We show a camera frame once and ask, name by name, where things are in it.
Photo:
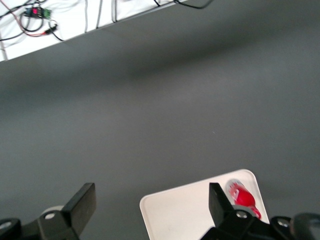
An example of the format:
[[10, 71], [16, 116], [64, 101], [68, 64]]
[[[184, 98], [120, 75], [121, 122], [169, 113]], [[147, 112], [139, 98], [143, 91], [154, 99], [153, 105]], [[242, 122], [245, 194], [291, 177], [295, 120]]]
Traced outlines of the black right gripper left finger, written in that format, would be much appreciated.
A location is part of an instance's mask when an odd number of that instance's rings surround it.
[[22, 224], [18, 218], [0, 220], [2, 240], [78, 240], [97, 206], [96, 185], [85, 183], [63, 206], [46, 209]]

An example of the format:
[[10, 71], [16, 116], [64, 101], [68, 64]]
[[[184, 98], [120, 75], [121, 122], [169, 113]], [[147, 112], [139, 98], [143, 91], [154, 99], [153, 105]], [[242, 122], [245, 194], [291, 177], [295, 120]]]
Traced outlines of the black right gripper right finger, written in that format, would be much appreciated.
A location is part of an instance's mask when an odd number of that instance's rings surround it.
[[318, 240], [320, 215], [300, 213], [293, 218], [274, 216], [265, 223], [249, 212], [235, 208], [219, 183], [209, 184], [209, 211], [214, 222], [203, 240]]

